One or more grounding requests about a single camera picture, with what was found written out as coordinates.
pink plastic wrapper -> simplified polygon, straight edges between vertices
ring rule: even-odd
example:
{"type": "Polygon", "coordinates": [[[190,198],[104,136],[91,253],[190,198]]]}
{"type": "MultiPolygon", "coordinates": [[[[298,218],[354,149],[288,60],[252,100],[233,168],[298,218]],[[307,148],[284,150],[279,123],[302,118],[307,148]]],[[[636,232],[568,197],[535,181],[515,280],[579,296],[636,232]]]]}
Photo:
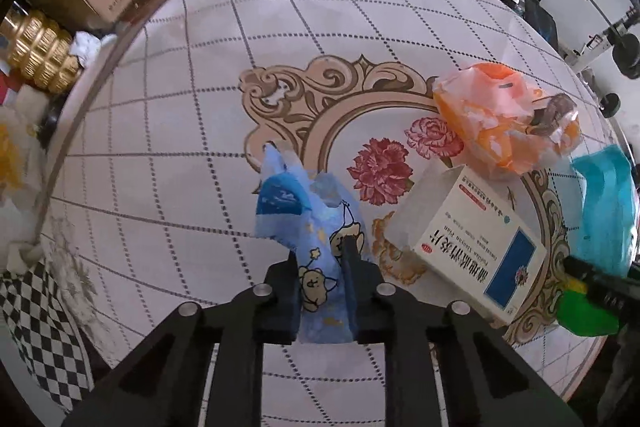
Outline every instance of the pink plastic wrapper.
{"type": "Polygon", "coordinates": [[[549,96],[502,64],[483,62],[436,79],[433,99],[492,176],[548,167],[582,139],[569,96],[549,96]]]}

white tablecloth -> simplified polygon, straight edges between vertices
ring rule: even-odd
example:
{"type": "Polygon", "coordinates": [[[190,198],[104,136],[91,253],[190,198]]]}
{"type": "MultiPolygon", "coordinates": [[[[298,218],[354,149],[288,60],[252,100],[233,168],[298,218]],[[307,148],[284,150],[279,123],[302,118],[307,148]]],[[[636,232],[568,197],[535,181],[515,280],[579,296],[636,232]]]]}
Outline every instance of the white tablecloth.
{"type": "MultiPolygon", "coordinates": [[[[53,262],[65,266],[70,308],[98,350],[113,365],[181,302],[228,301],[285,258],[252,237],[267,140],[288,140],[306,167],[349,188],[358,165],[373,166],[370,189],[353,194],[386,279],[437,304],[455,298],[385,241],[406,190],[398,196],[380,169],[404,164],[417,180],[430,156],[464,162],[430,79],[481,60],[575,100],[584,142],[574,155],[613,141],[569,67],[498,0],[168,0],[78,116],[43,229],[47,250],[66,241],[53,262]]],[[[494,188],[550,251],[507,338],[562,394],[594,349],[554,324],[580,182],[566,160],[494,188]]],[[[266,425],[380,424],[383,375],[382,346],[268,346],[266,425]]]]}

green object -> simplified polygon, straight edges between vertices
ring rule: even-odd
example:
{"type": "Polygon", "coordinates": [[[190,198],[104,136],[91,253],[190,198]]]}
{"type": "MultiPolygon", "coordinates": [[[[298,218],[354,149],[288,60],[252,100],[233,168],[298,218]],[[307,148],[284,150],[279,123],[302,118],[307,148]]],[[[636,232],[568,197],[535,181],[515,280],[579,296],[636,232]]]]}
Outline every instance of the green object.
{"type": "Polygon", "coordinates": [[[558,304],[558,323],[580,337],[599,337],[618,333],[618,318],[592,305],[587,295],[566,289],[558,304]]]}

metal bolt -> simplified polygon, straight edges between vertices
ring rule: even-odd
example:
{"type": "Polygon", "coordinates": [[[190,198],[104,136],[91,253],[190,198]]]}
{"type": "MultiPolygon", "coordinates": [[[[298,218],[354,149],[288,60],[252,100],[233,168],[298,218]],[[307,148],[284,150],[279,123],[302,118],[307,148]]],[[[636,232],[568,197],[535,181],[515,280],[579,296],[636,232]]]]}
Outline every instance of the metal bolt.
{"type": "Polygon", "coordinates": [[[378,292],[378,295],[388,297],[396,293],[396,287],[391,283],[382,282],[378,286],[376,286],[376,292],[378,292]]]}
{"type": "Polygon", "coordinates": [[[458,315],[466,315],[471,311],[471,308],[465,301],[455,301],[451,305],[451,310],[458,315]]]}
{"type": "Polygon", "coordinates": [[[267,297],[271,295],[273,288],[271,285],[268,285],[266,282],[261,282],[254,286],[254,294],[258,297],[267,297]]]}
{"type": "Polygon", "coordinates": [[[183,317],[191,317],[198,312],[199,306],[195,302],[185,302],[178,308],[178,313],[183,317]]]}

checkered cloth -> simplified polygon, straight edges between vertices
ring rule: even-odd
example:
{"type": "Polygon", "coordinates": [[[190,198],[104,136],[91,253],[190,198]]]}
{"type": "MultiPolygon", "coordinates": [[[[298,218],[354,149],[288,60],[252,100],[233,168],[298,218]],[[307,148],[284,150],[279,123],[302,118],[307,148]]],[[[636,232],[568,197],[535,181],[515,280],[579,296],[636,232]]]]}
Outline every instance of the checkered cloth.
{"type": "Polygon", "coordinates": [[[7,276],[0,279],[0,307],[20,357],[38,385],[71,411],[89,393],[92,378],[58,284],[43,263],[20,279],[7,276]]]}

